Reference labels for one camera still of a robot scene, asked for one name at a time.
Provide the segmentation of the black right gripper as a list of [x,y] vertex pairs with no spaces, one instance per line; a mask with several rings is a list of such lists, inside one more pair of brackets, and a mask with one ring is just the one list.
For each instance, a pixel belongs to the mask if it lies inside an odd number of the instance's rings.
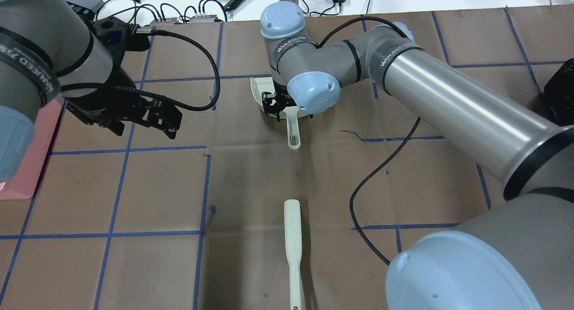
[[298,108],[295,100],[289,95],[287,86],[281,85],[274,79],[271,79],[272,90],[262,92],[262,106],[264,113],[273,116],[278,121],[280,120],[280,113],[284,112],[289,107]]

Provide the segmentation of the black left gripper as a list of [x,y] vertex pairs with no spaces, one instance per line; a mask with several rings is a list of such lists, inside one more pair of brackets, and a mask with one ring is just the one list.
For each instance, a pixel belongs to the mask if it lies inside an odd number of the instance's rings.
[[123,136],[124,121],[156,128],[174,140],[183,114],[164,100],[148,102],[135,93],[134,81],[121,67],[127,51],[146,51],[149,38],[138,24],[117,17],[86,22],[90,32],[83,54],[65,69],[66,109],[86,125],[98,124]]

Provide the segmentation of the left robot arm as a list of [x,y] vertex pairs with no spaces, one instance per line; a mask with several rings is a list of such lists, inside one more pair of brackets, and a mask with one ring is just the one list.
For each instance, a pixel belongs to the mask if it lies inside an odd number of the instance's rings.
[[121,136],[130,121],[174,139],[180,110],[144,99],[121,67],[126,51],[149,45],[138,25],[89,22],[66,0],[1,0],[1,181],[16,175],[39,110],[57,96],[85,124]]

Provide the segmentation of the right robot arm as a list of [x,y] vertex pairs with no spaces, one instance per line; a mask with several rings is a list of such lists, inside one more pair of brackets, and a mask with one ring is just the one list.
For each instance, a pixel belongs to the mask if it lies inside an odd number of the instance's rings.
[[573,308],[573,127],[558,126],[433,58],[405,25],[381,20],[316,44],[300,7],[261,13],[275,93],[265,112],[320,114],[371,79],[504,185],[505,203],[421,238],[389,262],[390,310]]

